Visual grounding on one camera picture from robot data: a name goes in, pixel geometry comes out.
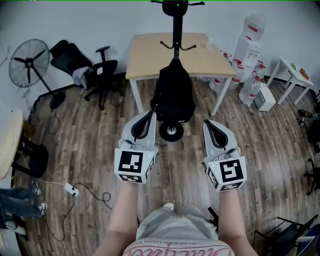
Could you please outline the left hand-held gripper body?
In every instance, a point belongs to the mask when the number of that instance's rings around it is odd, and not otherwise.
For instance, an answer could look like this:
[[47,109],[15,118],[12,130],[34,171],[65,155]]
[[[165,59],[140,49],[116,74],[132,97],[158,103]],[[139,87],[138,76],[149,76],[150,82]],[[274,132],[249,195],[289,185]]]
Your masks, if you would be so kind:
[[158,148],[127,139],[119,140],[114,151],[114,173],[121,182],[145,184],[156,164]]

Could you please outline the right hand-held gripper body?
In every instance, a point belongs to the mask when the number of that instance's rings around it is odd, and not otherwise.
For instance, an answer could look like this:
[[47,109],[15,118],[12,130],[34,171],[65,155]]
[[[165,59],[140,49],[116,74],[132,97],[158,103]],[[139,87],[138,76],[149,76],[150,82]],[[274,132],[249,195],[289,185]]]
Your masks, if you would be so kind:
[[205,173],[217,192],[237,190],[247,181],[246,159],[239,147],[204,159]]

